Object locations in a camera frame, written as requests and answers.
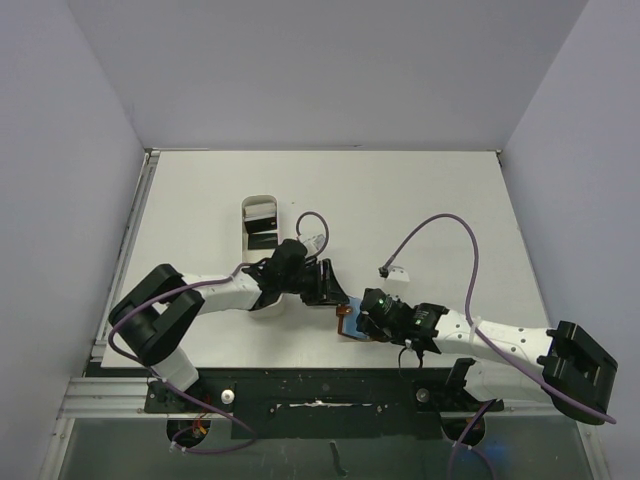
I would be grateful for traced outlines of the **brown leather card holder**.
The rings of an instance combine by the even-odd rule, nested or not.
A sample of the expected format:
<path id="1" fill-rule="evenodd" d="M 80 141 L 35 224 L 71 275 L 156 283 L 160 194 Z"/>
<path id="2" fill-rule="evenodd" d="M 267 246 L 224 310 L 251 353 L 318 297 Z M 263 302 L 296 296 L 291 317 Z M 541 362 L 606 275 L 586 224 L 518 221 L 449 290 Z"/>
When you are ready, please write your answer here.
<path id="1" fill-rule="evenodd" d="M 372 338 L 360 332 L 357 328 L 360 304 L 360 298 L 350 297 L 347 304 L 341 304 L 336 307 L 335 313 L 338 321 L 337 334 L 353 341 L 372 342 Z"/>

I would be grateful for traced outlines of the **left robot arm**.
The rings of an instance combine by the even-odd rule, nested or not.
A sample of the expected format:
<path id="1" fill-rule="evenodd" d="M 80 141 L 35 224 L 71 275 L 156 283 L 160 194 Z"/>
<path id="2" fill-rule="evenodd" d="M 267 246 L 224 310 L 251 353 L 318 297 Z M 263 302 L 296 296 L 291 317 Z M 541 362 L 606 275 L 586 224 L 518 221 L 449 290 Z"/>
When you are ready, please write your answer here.
<path id="1" fill-rule="evenodd" d="M 261 311 L 284 294 L 297 295 L 309 307 L 349 304 L 331 261 L 319 260 L 300 241 L 286 239 L 271 256 L 241 263 L 227 276 L 189 283 L 170 264 L 155 267 L 111 310 L 107 342 L 167 385 L 168 399 L 177 408 L 190 411 L 204 395 L 199 373 L 180 347 L 194 319 L 228 310 Z"/>

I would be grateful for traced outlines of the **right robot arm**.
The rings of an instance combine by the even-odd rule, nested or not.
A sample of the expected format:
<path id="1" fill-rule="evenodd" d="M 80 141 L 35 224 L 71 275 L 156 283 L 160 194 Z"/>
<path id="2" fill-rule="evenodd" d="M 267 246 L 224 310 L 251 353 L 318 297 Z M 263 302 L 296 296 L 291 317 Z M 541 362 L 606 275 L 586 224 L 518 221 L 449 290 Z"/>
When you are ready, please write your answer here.
<path id="1" fill-rule="evenodd" d="M 466 374 L 445 384 L 456 408 L 493 399 L 549 401 L 584 424 L 613 420 L 608 406 L 618 363 L 578 324 L 527 328 L 469 320 L 441 305 L 410 306 L 380 289 L 366 290 L 356 324 L 377 342 L 473 359 Z"/>

